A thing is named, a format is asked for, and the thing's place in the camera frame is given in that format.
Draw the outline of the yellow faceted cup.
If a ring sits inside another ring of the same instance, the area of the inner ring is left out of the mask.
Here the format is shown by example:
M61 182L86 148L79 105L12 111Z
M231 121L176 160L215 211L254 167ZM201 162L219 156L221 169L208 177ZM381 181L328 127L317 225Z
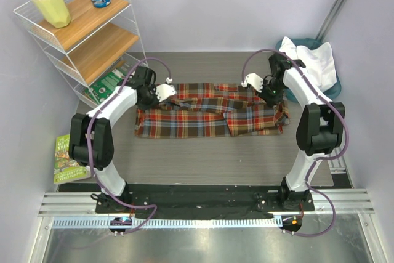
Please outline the yellow faceted cup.
M64 0L32 0L44 19L55 28L63 28L71 22L71 14Z

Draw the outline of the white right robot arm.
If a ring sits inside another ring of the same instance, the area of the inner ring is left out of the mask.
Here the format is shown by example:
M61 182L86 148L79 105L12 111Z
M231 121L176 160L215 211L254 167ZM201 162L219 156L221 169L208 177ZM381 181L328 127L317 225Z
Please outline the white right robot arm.
M303 108L296 130L299 152L277 194L280 207L290 211L308 201L309 179L318 165L341 144L345 107L342 103L332 103L312 84L302 61L292 60L278 51L268 62L271 75L264 77L259 97L274 107L289 89Z

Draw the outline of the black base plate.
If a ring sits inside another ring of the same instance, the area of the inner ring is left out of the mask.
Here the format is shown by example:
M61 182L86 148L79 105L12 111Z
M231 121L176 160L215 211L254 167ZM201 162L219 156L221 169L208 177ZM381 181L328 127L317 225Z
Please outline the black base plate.
M180 220L264 219L275 212L314 211L311 193L307 202L295 210L287 210L278 203L278 190L277 186L130 184L130 204L137 206L130 209L112 199L98 201L101 190L97 184L63 184L59 188L60 193L87 193L95 203L97 214L128 213L139 219L151 213L140 208L145 204L157 205L156 219Z

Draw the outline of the green treehouse book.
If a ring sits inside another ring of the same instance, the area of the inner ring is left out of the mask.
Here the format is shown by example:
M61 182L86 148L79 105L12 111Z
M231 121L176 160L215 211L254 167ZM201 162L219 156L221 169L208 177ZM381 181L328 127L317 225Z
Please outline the green treehouse book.
M59 136L55 141L54 184L60 185L90 178L90 170L69 156L70 135Z

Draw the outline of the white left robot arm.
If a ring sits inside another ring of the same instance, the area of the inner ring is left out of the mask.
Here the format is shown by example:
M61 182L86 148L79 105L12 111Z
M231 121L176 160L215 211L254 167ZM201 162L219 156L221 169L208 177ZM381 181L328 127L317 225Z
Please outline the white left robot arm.
M110 199L110 206L118 213L130 208L132 195L113 163L112 127L131 107L153 107L159 103L155 82L152 69L137 66L100 105L71 119L69 156L90 169L102 191L97 200Z

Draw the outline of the red brown plaid shirt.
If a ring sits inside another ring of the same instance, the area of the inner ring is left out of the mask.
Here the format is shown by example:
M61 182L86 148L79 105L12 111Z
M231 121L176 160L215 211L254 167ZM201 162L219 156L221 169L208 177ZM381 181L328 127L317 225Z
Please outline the red brown plaid shirt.
M175 96L137 110L135 136L147 139L272 136L290 122L287 100L269 107L252 87L181 83Z

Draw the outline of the aluminium rail frame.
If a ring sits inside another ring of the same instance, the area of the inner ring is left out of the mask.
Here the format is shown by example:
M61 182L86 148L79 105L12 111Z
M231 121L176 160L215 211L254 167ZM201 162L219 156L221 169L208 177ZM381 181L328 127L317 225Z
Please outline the aluminium rail frame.
M30 261L139 262L142 251L150 262L229 261L240 247L244 262L392 262L372 201L353 188L338 151L313 171L330 187L315 187L300 205L279 204L279 178L294 155L226 152L225 185L216 175L206 184L131 184L133 200L156 212L100 205L91 183L61 185L44 195Z

